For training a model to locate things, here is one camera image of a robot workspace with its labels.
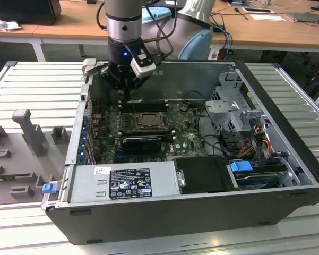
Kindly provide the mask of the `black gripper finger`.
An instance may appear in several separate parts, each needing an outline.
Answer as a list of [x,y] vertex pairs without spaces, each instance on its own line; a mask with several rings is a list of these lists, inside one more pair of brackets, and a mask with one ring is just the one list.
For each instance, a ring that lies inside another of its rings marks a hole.
[[127,93],[126,93],[126,100],[131,100],[131,93],[134,91],[134,90],[137,90],[139,89],[150,77],[147,76],[147,77],[144,77],[144,78],[141,78],[141,79],[138,79],[136,81],[136,83],[132,83],[131,86],[129,88],[127,88]]
[[100,71],[103,80],[119,95],[127,100],[127,84],[123,73],[123,68],[119,65],[108,65]]

